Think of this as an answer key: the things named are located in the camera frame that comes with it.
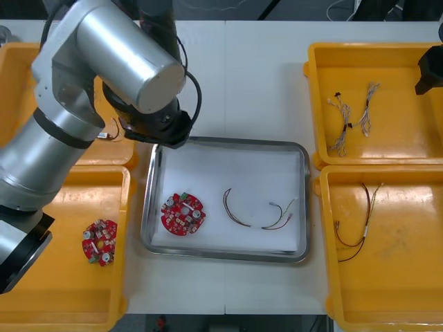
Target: floor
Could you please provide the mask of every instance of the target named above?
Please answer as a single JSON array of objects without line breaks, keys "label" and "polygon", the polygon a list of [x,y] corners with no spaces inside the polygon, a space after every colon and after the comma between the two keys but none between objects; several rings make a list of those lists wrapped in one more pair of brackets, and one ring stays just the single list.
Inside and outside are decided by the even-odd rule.
[{"label": "floor", "polygon": [[[125,315],[111,332],[160,332],[160,315]],[[325,316],[315,315],[166,315],[164,332],[326,331]]]}]

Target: metal tray rim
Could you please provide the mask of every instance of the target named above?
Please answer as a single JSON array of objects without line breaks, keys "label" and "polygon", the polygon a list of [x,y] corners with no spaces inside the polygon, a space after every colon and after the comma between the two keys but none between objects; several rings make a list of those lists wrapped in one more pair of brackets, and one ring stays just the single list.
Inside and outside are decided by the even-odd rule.
[{"label": "metal tray rim", "polygon": [[147,185],[145,190],[145,203],[143,205],[143,214],[141,222],[141,240],[143,245],[154,254],[162,255],[175,255],[175,256],[189,256],[189,257],[202,257],[202,258],[214,258],[214,259],[234,259],[244,261],[266,261],[266,262],[278,262],[278,263],[300,263],[306,259],[311,248],[311,218],[310,218],[310,204],[309,204],[309,154],[306,149],[295,142],[284,141],[271,141],[271,140],[246,140],[239,138],[214,138],[193,136],[188,139],[189,142],[202,142],[202,143],[226,143],[226,144],[239,144],[239,145],[268,145],[274,147],[294,147],[303,155],[304,158],[304,182],[305,182],[305,235],[306,246],[302,249],[299,255],[294,256],[295,252],[269,252],[270,255],[263,255],[262,252],[253,251],[234,251],[225,250],[223,252],[218,250],[207,249],[205,251],[196,250],[192,248],[170,248],[170,247],[158,247],[153,246],[147,241],[145,234],[148,220],[148,210],[152,201],[152,190],[154,188],[154,175],[157,168],[157,158],[159,152],[161,152],[161,146],[154,145],[151,152],[150,168],[147,174]]}]

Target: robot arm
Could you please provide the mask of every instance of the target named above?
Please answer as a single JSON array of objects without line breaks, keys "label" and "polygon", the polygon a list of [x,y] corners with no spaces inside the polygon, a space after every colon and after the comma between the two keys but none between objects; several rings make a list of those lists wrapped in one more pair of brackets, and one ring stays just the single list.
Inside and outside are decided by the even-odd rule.
[{"label": "robot arm", "polygon": [[93,107],[95,76],[127,137],[178,147],[193,124],[176,99],[184,67],[110,0],[75,3],[32,71],[38,108],[0,151],[0,293],[51,240],[42,208],[105,126]]}]

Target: white paper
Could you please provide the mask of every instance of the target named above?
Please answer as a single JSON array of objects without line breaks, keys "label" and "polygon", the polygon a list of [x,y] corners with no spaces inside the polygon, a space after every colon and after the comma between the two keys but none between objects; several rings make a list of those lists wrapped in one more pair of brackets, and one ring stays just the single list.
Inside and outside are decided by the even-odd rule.
[{"label": "white paper", "polygon": [[[180,149],[163,150],[165,167],[163,186],[159,186],[154,246],[218,250],[297,250],[300,236],[300,156],[294,151],[251,151],[187,144]],[[231,212],[247,228],[231,220],[223,205],[224,192]],[[161,223],[161,205],[174,193],[187,192],[204,205],[206,219],[199,230],[185,237],[169,233]],[[292,199],[288,212],[276,226],[279,230],[260,227],[275,223]]]}]

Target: electronic component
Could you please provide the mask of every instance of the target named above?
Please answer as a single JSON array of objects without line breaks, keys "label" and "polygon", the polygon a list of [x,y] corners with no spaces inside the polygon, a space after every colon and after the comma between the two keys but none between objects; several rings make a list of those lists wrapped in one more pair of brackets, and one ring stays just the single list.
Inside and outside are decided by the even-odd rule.
[{"label": "electronic component", "polygon": [[89,263],[105,266],[114,260],[117,224],[111,220],[97,219],[83,232],[83,252]]},{"label": "electronic component", "polygon": [[205,221],[203,204],[187,193],[174,194],[161,206],[161,223],[174,235],[194,234]]}]

